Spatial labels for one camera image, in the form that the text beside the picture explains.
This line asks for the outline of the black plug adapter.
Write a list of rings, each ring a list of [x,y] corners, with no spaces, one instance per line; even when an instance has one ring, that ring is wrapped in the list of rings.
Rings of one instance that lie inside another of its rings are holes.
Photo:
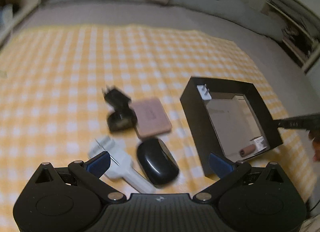
[[[102,89],[104,101],[114,110],[122,110],[129,107],[131,98],[116,87]]]

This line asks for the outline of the white window shelf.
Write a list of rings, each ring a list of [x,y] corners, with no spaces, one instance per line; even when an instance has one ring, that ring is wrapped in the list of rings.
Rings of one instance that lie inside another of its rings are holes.
[[[280,46],[306,74],[319,59],[319,17],[299,0],[266,0],[262,13],[281,24]]]

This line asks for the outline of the black box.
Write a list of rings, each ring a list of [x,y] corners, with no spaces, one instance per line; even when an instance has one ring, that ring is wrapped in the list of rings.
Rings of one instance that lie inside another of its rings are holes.
[[[197,85],[206,84],[212,99],[203,101]],[[248,160],[283,144],[263,98],[248,82],[191,77],[181,95],[181,105],[206,177],[213,174],[209,155],[213,152],[232,162]],[[247,157],[239,151],[255,144]]]

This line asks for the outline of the small pink tube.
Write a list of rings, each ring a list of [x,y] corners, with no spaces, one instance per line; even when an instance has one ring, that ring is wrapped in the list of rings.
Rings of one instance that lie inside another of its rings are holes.
[[[239,155],[241,157],[247,157],[248,155],[252,154],[255,150],[256,150],[256,145],[255,144],[250,144],[244,148],[242,148],[240,151],[239,151]]]

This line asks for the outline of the black computer mouse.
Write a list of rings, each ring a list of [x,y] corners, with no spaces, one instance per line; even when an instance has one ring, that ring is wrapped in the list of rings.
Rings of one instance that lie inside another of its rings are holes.
[[[144,174],[158,188],[172,183],[180,172],[176,160],[159,138],[143,140],[137,147],[136,155]]]

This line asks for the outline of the white charger plug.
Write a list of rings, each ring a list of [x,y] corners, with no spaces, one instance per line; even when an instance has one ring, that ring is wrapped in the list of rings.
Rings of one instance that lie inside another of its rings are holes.
[[[212,99],[210,90],[206,84],[197,85],[196,87],[203,101],[210,101]]]

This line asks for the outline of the white long plug device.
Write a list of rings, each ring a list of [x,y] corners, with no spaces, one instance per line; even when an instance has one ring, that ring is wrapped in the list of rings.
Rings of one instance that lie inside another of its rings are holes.
[[[115,140],[109,136],[95,139],[88,156],[93,158],[102,151],[107,151],[111,158],[110,167],[104,173],[107,178],[111,180],[122,178],[142,194],[156,192],[156,188],[133,168],[131,156]]]

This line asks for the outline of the pink leather card case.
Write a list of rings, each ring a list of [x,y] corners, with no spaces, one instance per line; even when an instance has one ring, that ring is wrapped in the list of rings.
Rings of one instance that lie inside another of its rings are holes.
[[[169,133],[172,130],[172,124],[159,98],[134,101],[130,103],[130,108],[137,116],[135,130],[140,139]]]

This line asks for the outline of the round black jar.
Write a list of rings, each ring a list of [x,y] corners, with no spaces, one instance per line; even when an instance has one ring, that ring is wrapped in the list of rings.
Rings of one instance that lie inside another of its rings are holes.
[[[132,129],[137,124],[137,116],[130,109],[115,110],[107,117],[107,125],[111,133]]]

